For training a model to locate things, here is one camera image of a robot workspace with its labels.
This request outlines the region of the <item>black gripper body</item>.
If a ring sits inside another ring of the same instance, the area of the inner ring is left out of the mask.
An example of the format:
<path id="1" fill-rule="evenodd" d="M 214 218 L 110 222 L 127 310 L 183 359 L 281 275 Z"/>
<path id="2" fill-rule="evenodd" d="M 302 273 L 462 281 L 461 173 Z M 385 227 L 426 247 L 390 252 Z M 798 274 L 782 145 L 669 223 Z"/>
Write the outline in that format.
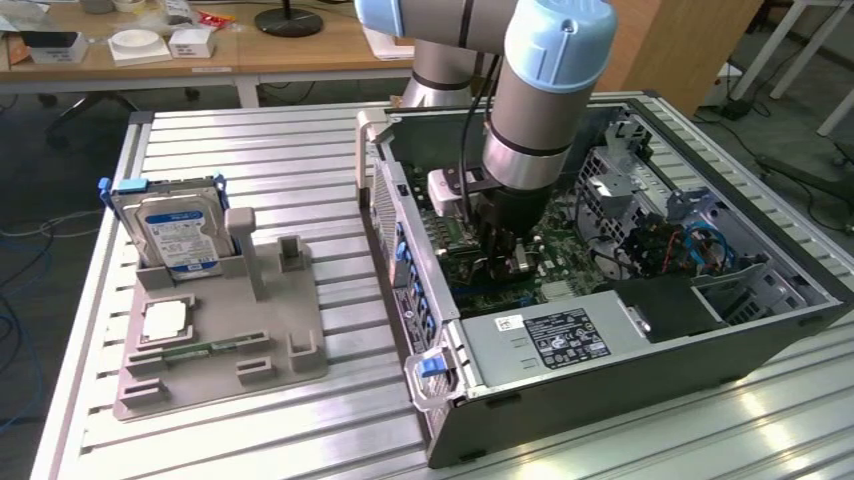
<path id="1" fill-rule="evenodd" d="M 489 223 L 504 236 L 525 237 L 540 223 L 552 199 L 552 187 L 489 192 Z"/>

